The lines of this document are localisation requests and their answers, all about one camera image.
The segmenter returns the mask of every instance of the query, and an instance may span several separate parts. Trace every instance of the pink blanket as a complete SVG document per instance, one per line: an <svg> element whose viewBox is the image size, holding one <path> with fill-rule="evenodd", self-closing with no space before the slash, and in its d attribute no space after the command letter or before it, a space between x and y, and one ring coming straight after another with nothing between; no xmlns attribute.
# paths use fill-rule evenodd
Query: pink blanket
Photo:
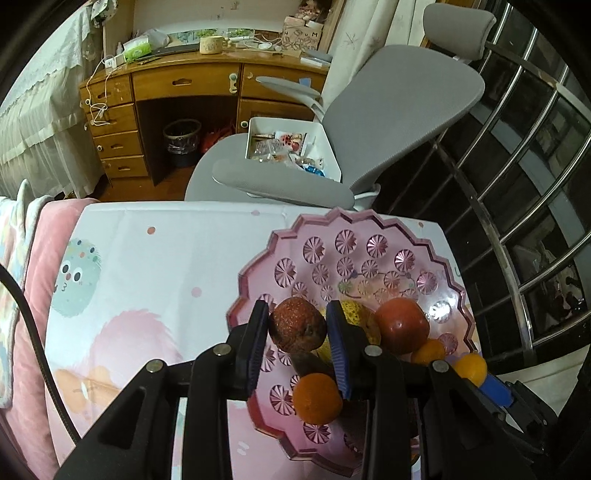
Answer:
<svg viewBox="0 0 591 480"><path fill-rule="evenodd" d="M45 341L53 288L66 245L84 208L93 199L51 202L41 211L25 281L27 298L41 340ZM51 441L45 388L33 347L20 318L15 331L14 396L2 410L13 442L39 480L50 480L58 469Z"/></svg>

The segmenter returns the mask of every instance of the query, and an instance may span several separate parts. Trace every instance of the desk drawer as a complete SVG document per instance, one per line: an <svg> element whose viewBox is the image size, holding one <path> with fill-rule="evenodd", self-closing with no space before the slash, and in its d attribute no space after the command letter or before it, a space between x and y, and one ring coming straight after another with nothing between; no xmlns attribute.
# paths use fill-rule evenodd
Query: desk drawer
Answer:
<svg viewBox="0 0 591 480"><path fill-rule="evenodd" d="M236 133L248 132L248 122L254 116L272 118L294 118L296 120L314 119L314 113L305 105L285 102L267 102L264 100L240 100Z"/></svg>
<svg viewBox="0 0 591 480"><path fill-rule="evenodd" d="M106 96L105 96L105 82L97 82L89 85L88 89L92 95L92 103L106 103L109 107L122 105L123 103L131 103L134 101L131 93L131 82L129 75L122 75L107 80ZM86 104L88 98L88 91L86 87L80 89L80 98L82 98L82 108L86 113L90 112L90 107Z"/></svg>
<svg viewBox="0 0 591 480"><path fill-rule="evenodd" d="M240 65L209 63L159 67L133 74L136 100L154 98L236 95Z"/></svg>
<svg viewBox="0 0 591 480"><path fill-rule="evenodd" d="M123 134L94 137L92 140L95 142L99 158L125 157L143 153L137 130Z"/></svg>
<svg viewBox="0 0 591 480"><path fill-rule="evenodd" d="M97 118L98 123L109 122L110 125L91 125L91 114L86 114L86 119L90 125L90 131L93 137L101 135L116 134L120 132L128 132L130 130L137 130L138 124L135 121L134 104L114 106L108 108L103 115L103 118Z"/></svg>
<svg viewBox="0 0 591 480"><path fill-rule="evenodd" d="M304 70L286 69L285 67L269 67L266 65L244 65L242 72L242 97L256 98L260 100L279 100L281 102L296 103L296 100L261 85L256 77L276 77L299 83L300 79L310 79L311 87L322 92L326 75L321 73L305 72Z"/></svg>
<svg viewBox="0 0 591 480"><path fill-rule="evenodd" d="M133 157L114 157L102 160L105 173L110 179L125 177L147 177L148 170L143 155Z"/></svg>

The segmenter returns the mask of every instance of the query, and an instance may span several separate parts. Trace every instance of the wooden floor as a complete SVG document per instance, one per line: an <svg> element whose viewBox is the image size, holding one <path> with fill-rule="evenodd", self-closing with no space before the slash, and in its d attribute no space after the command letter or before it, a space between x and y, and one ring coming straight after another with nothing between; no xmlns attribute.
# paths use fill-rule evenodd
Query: wooden floor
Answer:
<svg viewBox="0 0 591 480"><path fill-rule="evenodd" d="M185 190L195 167L177 168L154 186L150 179L114 179L103 176L91 195L101 202L146 202L184 200Z"/></svg>

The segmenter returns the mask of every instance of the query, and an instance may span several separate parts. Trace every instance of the chair headrest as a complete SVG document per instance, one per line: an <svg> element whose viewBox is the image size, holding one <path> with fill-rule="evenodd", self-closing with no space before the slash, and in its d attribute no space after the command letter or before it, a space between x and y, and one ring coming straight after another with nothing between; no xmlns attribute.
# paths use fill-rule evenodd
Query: chair headrest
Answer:
<svg viewBox="0 0 591 480"><path fill-rule="evenodd" d="M486 10L431 4L423 13L425 36L435 45L466 60L480 60L486 38L496 23Z"/></svg>

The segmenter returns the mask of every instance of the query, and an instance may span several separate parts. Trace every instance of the silver screw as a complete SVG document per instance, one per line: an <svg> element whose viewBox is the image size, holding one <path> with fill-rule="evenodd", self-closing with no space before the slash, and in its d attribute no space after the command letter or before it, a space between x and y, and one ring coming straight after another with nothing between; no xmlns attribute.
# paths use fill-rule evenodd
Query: silver screw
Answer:
<svg viewBox="0 0 591 480"><path fill-rule="evenodd" d="M382 349L377 345L368 345L367 347L365 347L365 355L380 356L382 355Z"/></svg>
<svg viewBox="0 0 591 480"><path fill-rule="evenodd" d="M213 353L217 356L224 356L229 354L232 351L232 347L229 346L227 343L219 343L215 347L213 347Z"/></svg>
<svg viewBox="0 0 591 480"><path fill-rule="evenodd" d="M146 365L146 370L151 374L155 374L156 372L160 372L163 366L164 362L162 360L150 360Z"/></svg>
<svg viewBox="0 0 591 480"><path fill-rule="evenodd" d="M440 374L444 374L449 370L449 364L444 360L435 360L433 362L433 369Z"/></svg>

